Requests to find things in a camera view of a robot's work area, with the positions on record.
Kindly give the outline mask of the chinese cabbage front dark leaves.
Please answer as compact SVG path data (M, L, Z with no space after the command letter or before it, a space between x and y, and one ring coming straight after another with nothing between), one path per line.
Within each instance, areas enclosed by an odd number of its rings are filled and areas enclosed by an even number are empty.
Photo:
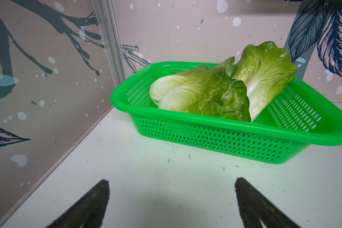
M179 85L162 96L158 108L251 122L247 87L243 81L235 79Z

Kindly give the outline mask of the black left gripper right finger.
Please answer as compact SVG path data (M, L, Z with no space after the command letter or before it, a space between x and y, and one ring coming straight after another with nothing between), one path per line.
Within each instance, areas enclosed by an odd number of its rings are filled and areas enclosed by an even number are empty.
M235 191L239 213L245 228L299 227L246 179L237 178Z

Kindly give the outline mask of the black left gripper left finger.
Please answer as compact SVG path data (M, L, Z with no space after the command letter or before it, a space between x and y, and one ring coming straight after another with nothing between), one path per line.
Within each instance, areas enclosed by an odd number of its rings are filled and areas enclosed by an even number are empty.
M49 228L99 228L103 224L109 201L110 188L107 180L101 180Z

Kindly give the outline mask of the chinese cabbage light green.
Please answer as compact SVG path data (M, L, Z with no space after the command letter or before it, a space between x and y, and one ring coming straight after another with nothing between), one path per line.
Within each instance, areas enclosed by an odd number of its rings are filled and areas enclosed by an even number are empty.
M290 52L272 41L243 49L233 78L243 81L247 88L251 121L295 80L298 69L291 62Z

